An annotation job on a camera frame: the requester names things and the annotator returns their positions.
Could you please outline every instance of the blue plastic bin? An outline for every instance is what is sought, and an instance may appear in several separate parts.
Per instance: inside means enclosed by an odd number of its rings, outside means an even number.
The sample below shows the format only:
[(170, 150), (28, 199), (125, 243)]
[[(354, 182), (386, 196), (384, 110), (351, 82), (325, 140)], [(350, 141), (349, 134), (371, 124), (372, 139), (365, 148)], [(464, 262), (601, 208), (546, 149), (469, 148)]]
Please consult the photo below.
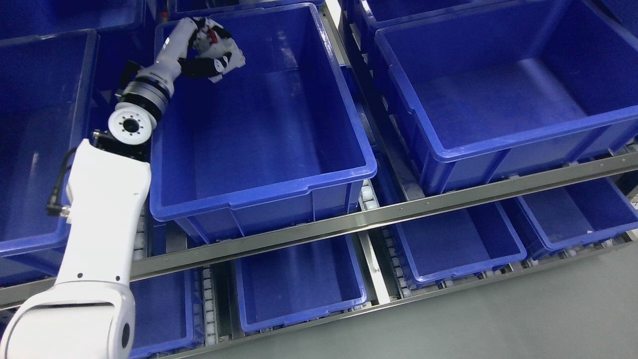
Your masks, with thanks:
[(238, 259), (235, 276), (245, 332), (325, 317), (367, 298), (350, 236)]
[[(401, 201), (382, 159), (374, 178), (382, 206)], [(486, 270), (527, 257), (498, 202), (391, 225), (392, 241), (410, 289)]]
[(502, 201), (533, 259), (638, 228), (638, 214), (609, 178)]
[(634, 36), (638, 36), (638, 1), (636, 0), (597, 0), (625, 26)]
[(127, 60), (143, 66), (153, 61), (155, 23), (145, 0), (0, 1), (0, 24), (0, 40), (97, 30), (100, 53), (95, 85), (100, 90), (117, 89)]
[(361, 51), (374, 46), (377, 30), (508, 0), (346, 0), (348, 20), (361, 35)]
[(153, 216), (211, 243), (354, 210), (376, 163), (316, 7), (213, 18), (246, 66), (176, 81), (152, 142)]
[(135, 297), (131, 359), (195, 349), (204, 343), (204, 308), (197, 270), (132, 282), (131, 291)]
[(77, 31), (0, 42), (0, 287), (57, 274), (69, 226), (45, 205), (88, 133), (97, 41)]
[(212, 13), (299, 3), (313, 3), (319, 6), (323, 2), (324, 0), (168, 0), (168, 19), (179, 20), (187, 16), (209, 16)]
[(617, 151), (638, 134), (638, 39), (582, 0), (493, 4), (375, 41), (373, 72), (427, 194)]

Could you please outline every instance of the white roller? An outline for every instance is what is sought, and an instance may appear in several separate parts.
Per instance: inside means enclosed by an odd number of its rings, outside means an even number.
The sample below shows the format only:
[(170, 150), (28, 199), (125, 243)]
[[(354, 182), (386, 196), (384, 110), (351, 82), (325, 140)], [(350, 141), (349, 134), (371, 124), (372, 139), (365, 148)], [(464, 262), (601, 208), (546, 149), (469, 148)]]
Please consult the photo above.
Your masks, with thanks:
[(137, 222), (137, 233), (143, 233), (146, 231), (146, 221), (143, 217), (140, 217), (140, 220)]
[(372, 192), (372, 187), (370, 186), (361, 187), (361, 199), (364, 202), (372, 201), (375, 199), (375, 194), (374, 192)]
[(139, 261), (140, 259), (143, 259), (144, 256), (144, 250), (143, 249), (138, 249), (138, 250), (134, 250), (133, 251), (133, 260), (134, 261)]
[(133, 242), (133, 248), (144, 249), (144, 242), (146, 242), (146, 235), (144, 233), (136, 233), (135, 241)]
[(375, 208), (379, 208), (379, 204), (376, 201), (364, 202), (364, 205), (366, 206), (366, 210), (373, 210)]

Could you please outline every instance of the metal rail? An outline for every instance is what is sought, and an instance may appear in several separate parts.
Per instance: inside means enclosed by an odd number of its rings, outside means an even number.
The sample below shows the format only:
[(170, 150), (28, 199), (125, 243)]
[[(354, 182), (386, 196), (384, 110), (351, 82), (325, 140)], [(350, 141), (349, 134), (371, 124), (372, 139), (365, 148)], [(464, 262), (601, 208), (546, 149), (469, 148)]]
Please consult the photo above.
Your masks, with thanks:
[[(131, 279), (140, 280), (197, 268), (206, 264), (230, 261), (278, 248), (379, 228), (405, 220), (636, 170), (638, 170), (638, 153), (627, 153), (584, 164), (506, 179), (501, 182), (297, 225), (278, 231), (150, 257), (133, 263)], [(45, 279), (1, 288), (0, 310), (18, 307), (33, 294), (50, 288), (53, 282), (54, 279)]]

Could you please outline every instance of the black cable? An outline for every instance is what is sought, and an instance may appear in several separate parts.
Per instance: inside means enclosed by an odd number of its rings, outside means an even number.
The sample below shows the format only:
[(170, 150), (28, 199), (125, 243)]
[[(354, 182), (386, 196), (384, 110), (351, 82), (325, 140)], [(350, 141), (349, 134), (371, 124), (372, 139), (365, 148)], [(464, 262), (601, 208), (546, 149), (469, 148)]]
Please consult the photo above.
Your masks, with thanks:
[(48, 198), (47, 215), (58, 217), (60, 213), (62, 213), (62, 204), (60, 203), (62, 199), (62, 182), (64, 181), (64, 176), (71, 169), (72, 166), (67, 165), (67, 163), (69, 162), (69, 158), (71, 158), (76, 150), (77, 147), (71, 148), (64, 156), (62, 165), (60, 166), (60, 171), (57, 174), (56, 185), (53, 187), (51, 196)]

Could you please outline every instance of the white joint cap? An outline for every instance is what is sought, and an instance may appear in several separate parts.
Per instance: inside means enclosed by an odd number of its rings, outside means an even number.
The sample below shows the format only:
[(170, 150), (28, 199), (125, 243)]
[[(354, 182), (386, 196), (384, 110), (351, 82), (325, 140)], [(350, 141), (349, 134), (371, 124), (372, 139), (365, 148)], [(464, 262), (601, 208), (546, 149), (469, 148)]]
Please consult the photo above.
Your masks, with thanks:
[(126, 102), (118, 103), (108, 118), (108, 130), (118, 141), (136, 145), (151, 138), (157, 122), (145, 109)]

